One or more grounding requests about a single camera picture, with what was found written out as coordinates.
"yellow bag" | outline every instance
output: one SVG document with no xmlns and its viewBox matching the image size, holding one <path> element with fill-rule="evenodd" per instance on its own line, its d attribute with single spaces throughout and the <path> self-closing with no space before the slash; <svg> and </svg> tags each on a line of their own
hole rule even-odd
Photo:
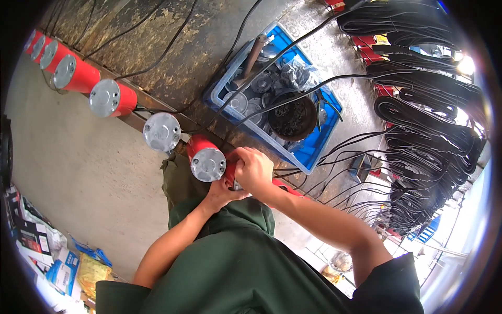
<svg viewBox="0 0 502 314">
<path fill-rule="evenodd" d="M 96 283 L 107 280 L 110 274 L 110 267 L 101 264 L 85 253 L 80 253 L 77 280 L 87 296 L 96 299 Z"/>
</svg>

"person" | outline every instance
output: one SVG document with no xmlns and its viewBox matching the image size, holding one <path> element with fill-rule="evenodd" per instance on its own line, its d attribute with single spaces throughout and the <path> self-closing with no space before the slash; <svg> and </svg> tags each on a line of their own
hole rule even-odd
<svg viewBox="0 0 502 314">
<path fill-rule="evenodd" d="M 97 313 L 423 313 L 413 253 L 393 259 L 360 219 L 273 185 L 265 154 L 235 152 L 244 191 L 219 180 L 204 192 L 186 158 L 164 161 L 169 231 L 147 250 L 132 284 L 96 284 Z M 274 238 L 270 207 L 351 255 L 352 299 Z"/>
</svg>

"blue plastic crate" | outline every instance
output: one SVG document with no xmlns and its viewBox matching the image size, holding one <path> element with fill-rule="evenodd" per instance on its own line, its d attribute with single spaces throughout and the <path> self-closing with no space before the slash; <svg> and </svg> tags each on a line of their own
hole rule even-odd
<svg viewBox="0 0 502 314">
<path fill-rule="evenodd" d="M 268 37 L 274 35 L 274 40 L 272 43 L 278 47 L 279 49 L 286 48 L 289 44 L 293 42 L 291 35 L 286 31 L 284 26 L 282 26 L 278 22 L 271 23 L 262 34 L 266 34 Z M 253 46 L 254 41 L 248 42 L 241 50 L 235 55 L 232 61 L 227 66 L 227 71 L 223 75 L 220 81 L 215 83 L 209 92 L 204 96 L 204 102 L 208 107 L 213 109 L 214 111 L 218 111 L 221 106 L 223 106 L 224 101 L 222 100 L 223 96 L 221 96 L 222 90 L 224 90 L 225 85 L 232 79 L 237 69 L 244 63 L 248 53 Z M 312 65 L 312 61 L 305 55 L 305 53 L 301 50 L 300 47 L 294 46 L 288 52 L 286 52 L 279 61 L 282 63 L 289 62 L 291 59 L 295 57 L 295 55 L 299 55 L 307 64 Z M 333 92 L 326 93 L 322 90 L 322 94 L 324 98 L 334 105 L 339 112 L 342 112 L 342 107 L 336 100 Z M 315 165 L 321 158 L 321 154 L 329 142 L 331 136 L 333 135 L 333 130 L 335 129 L 336 124 L 338 123 L 338 115 L 335 110 L 327 104 L 324 105 L 324 110 L 327 113 L 327 120 L 321 126 L 321 132 L 317 128 L 304 140 L 303 147 L 298 149 L 295 152 L 288 152 L 284 147 L 282 147 L 279 143 L 277 143 L 270 135 L 268 135 L 265 131 L 263 131 L 259 126 L 255 125 L 250 120 L 244 122 L 244 124 L 240 127 L 241 130 L 247 132 L 251 136 L 257 138 L 262 141 L 271 151 L 275 152 L 281 159 L 295 165 L 300 170 L 305 172 L 306 174 L 312 173 L 315 168 Z M 237 112 L 230 106 L 227 106 L 223 111 L 223 116 L 228 119 L 230 122 L 237 124 L 240 120 L 244 119 L 245 116 L 241 113 Z"/>
</svg>

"workbench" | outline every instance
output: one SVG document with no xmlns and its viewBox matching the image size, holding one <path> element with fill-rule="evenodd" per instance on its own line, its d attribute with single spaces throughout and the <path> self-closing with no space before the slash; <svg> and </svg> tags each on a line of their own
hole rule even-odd
<svg viewBox="0 0 502 314">
<path fill-rule="evenodd" d="M 114 35 L 130 28 L 146 16 L 161 0 L 97 0 L 90 27 L 75 45 L 80 55 L 94 51 Z M 136 29 L 121 36 L 92 55 L 86 62 L 98 68 L 101 79 L 149 67 L 162 54 L 185 20 L 192 1 L 164 1 L 158 10 Z M 193 130 L 211 121 L 215 112 L 200 99 L 202 89 L 227 54 L 253 1 L 199 0 L 192 19 L 184 27 L 165 58 L 147 73 L 122 80 L 138 94 L 138 103 L 148 108 L 179 110 L 195 104 L 184 114 L 177 114 L 182 129 Z M 69 0 L 53 35 L 66 45 L 73 45 L 85 28 L 93 0 Z M 250 16 L 237 49 L 254 38 L 285 8 L 278 0 L 263 1 Z M 52 8 L 40 24 L 45 28 Z M 142 132 L 144 118 L 132 114 L 122 121 Z M 210 138 L 224 138 L 231 124 L 222 117 L 208 128 Z M 233 146 L 253 146 L 266 150 L 250 136 L 234 132 Z M 278 158 L 269 153 L 277 163 Z"/>
</svg>

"hand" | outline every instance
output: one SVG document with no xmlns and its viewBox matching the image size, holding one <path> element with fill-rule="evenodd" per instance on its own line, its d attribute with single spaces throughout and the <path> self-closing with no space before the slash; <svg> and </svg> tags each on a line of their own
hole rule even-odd
<svg viewBox="0 0 502 314">
<path fill-rule="evenodd" d="M 242 188 L 255 197 L 267 191 L 272 184 L 274 163 L 256 148 L 237 147 L 240 159 L 235 168 L 235 178 Z"/>
<path fill-rule="evenodd" d="M 225 205 L 233 200 L 241 200 L 250 196 L 249 192 L 246 191 L 230 191 L 225 183 L 225 179 L 222 178 L 218 181 L 213 181 L 209 192 L 206 197 L 200 203 L 202 207 L 209 211 L 211 214 L 215 214 L 220 211 Z"/>
</svg>

